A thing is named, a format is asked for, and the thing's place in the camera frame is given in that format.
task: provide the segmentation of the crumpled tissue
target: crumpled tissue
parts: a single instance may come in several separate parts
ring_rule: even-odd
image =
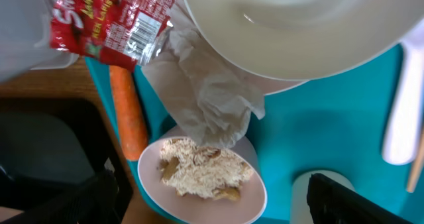
[[[174,29],[165,49],[142,72],[197,145],[231,148],[246,134],[252,112],[258,119],[265,116],[264,96],[228,69],[200,35],[183,0],[170,9],[170,18]]]

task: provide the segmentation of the carrot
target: carrot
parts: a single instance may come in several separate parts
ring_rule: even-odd
[[[118,66],[109,66],[109,74],[121,148],[127,160],[137,161],[148,145],[148,135],[133,77]]]

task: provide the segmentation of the clear plastic container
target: clear plastic container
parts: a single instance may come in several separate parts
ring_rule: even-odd
[[[64,68],[78,55],[49,47],[54,0],[1,0],[0,82],[31,68]]]

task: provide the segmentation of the wooden table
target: wooden table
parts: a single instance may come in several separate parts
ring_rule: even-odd
[[[83,58],[65,69],[33,70],[0,84],[0,97],[84,98],[92,102],[102,116],[134,190],[122,223],[172,223],[150,209],[141,197]]]

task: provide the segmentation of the blue tray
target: blue tray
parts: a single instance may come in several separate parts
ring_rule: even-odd
[[[90,58],[85,61],[118,134],[108,67]],[[409,165],[389,165],[380,154],[401,61],[402,49],[395,46],[359,68],[265,98],[267,115],[261,121],[253,117],[247,132],[268,190],[268,206],[259,223],[286,223],[293,179],[314,169],[334,170],[360,195],[413,223],[423,223],[424,179],[414,194],[407,193]],[[140,70],[134,80],[153,142],[175,122]],[[173,218],[147,196],[136,165],[129,162],[147,204]]]

